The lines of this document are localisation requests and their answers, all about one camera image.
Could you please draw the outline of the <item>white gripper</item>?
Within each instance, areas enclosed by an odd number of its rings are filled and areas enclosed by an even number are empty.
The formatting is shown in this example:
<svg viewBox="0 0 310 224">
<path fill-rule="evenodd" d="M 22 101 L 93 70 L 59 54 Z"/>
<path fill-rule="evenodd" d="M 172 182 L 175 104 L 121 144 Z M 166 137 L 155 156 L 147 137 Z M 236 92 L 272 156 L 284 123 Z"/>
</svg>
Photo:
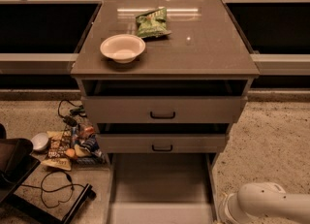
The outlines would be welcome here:
<svg viewBox="0 0 310 224">
<path fill-rule="evenodd" d="M 241 209 L 237 194 L 225 195 L 218 207 L 219 218 L 225 224 L 246 224 L 249 216 Z"/>
</svg>

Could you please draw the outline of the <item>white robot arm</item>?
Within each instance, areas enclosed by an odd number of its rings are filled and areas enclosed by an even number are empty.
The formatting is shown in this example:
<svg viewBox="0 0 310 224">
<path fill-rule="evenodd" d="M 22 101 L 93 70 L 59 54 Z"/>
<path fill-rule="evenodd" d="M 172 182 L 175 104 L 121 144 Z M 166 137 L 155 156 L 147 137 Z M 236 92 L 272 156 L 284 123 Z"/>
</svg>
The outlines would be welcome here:
<svg viewBox="0 0 310 224">
<path fill-rule="evenodd" d="M 247 183 L 224 197 L 218 214 L 225 224 L 248 224 L 263 217 L 310 224 L 310 195 L 289 194 L 275 182 Z"/>
</svg>

